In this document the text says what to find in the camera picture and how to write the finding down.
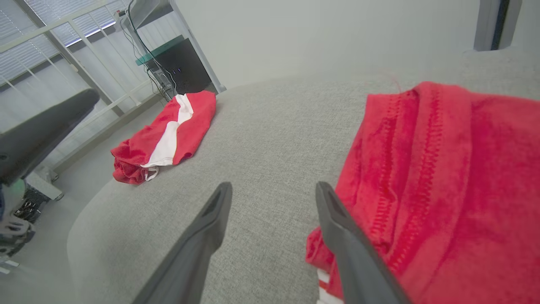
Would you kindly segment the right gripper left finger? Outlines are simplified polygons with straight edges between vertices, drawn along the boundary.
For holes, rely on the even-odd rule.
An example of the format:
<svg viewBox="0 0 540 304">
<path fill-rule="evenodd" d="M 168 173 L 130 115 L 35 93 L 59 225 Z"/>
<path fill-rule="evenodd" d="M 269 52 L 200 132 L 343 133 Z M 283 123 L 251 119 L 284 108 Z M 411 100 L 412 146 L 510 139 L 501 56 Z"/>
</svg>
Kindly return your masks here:
<svg viewBox="0 0 540 304">
<path fill-rule="evenodd" d="M 133 300 L 134 304 L 199 304 L 211 256 L 221 247 L 233 187 L 220 183 Z"/>
</svg>

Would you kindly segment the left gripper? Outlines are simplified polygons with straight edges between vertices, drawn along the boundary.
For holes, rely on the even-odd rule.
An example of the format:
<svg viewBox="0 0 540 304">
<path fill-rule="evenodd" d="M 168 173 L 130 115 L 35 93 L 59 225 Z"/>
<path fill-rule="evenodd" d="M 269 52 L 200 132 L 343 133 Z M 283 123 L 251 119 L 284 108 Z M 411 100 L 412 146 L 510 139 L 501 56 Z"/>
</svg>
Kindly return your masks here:
<svg viewBox="0 0 540 304">
<path fill-rule="evenodd" d="M 85 89 L 31 117 L 0 137 L 0 257 L 11 258 L 35 235 L 34 225 L 15 215 L 29 175 L 94 109 L 100 95 Z"/>
</svg>

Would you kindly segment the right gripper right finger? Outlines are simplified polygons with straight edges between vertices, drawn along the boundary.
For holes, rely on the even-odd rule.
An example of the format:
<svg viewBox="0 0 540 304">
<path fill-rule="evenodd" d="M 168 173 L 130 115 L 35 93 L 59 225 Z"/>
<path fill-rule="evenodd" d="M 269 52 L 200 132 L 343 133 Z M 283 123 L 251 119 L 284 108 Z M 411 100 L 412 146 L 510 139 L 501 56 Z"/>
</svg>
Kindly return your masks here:
<svg viewBox="0 0 540 304">
<path fill-rule="evenodd" d="M 316 184 L 316 206 L 324 243 L 339 269 L 345 304 L 410 304 L 330 184 Z"/>
</svg>

